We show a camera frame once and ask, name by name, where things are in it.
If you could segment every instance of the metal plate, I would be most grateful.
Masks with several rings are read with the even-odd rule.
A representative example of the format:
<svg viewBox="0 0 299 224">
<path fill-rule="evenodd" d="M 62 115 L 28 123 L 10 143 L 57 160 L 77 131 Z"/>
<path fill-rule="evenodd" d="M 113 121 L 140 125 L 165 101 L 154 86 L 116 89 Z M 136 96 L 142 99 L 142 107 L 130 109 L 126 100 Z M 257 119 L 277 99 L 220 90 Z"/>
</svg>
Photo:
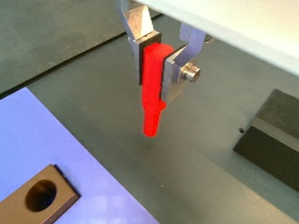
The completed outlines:
<svg viewBox="0 0 299 224">
<path fill-rule="evenodd" d="M 49 164 L 0 202 L 1 222 L 52 224 L 78 198 L 60 171 Z"/>
</svg>

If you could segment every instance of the red object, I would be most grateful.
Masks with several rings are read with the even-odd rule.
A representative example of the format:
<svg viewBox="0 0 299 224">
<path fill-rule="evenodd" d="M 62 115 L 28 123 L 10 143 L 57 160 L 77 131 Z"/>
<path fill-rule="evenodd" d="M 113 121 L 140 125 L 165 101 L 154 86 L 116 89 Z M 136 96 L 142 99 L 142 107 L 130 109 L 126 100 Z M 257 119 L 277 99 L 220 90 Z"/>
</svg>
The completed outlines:
<svg viewBox="0 0 299 224">
<path fill-rule="evenodd" d="M 169 45 L 152 44 L 144 49 L 142 107 L 144 134 L 153 137 L 157 131 L 161 110 L 165 103 L 160 99 L 164 57 L 173 52 Z"/>
</svg>

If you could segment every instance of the screw head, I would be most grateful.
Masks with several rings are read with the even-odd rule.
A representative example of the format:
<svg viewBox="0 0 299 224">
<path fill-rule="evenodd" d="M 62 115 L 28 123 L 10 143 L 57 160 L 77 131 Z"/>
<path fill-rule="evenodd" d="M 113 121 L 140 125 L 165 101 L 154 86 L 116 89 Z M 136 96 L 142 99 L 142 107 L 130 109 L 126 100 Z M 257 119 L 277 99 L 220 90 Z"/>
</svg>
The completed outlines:
<svg viewBox="0 0 299 224">
<path fill-rule="evenodd" d="M 200 74 L 201 70 L 190 62 L 181 68 L 181 78 L 189 82 L 194 82 Z"/>
</svg>

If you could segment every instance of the metal clamp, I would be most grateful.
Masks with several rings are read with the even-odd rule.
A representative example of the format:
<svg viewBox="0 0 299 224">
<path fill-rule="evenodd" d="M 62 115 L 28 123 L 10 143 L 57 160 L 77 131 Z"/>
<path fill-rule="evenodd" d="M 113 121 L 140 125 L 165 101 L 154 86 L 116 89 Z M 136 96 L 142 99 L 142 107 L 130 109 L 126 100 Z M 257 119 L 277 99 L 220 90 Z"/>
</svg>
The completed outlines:
<svg viewBox="0 0 299 224">
<path fill-rule="evenodd" d="M 146 6 L 134 1 L 117 1 L 118 15 L 125 27 L 128 41 L 134 55 L 136 81 L 142 84 L 144 48 L 152 43 L 161 43 L 161 33 L 154 31 Z M 161 99 L 168 101 L 168 94 L 181 92 L 182 81 L 194 82 L 200 77 L 200 69 L 193 65 L 193 59 L 201 52 L 206 35 L 186 24 L 181 24 L 180 39 L 186 43 L 164 60 Z"/>
</svg>

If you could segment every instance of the hole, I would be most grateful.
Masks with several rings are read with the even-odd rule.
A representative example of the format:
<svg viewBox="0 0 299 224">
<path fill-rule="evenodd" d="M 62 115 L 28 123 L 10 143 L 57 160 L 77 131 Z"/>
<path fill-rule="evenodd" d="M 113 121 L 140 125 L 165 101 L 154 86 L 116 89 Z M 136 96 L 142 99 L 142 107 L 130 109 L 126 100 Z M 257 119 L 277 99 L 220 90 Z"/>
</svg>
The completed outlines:
<svg viewBox="0 0 299 224">
<path fill-rule="evenodd" d="M 40 180 L 30 188 L 25 196 L 25 205 L 33 212 L 42 211 L 56 197 L 56 185 L 49 180 Z"/>
<path fill-rule="evenodd" d="M 243 128 L 239 128 L 237 129 L 239 133 L 244 134 L 245 133 L 245 130 Z"/>
</svg>

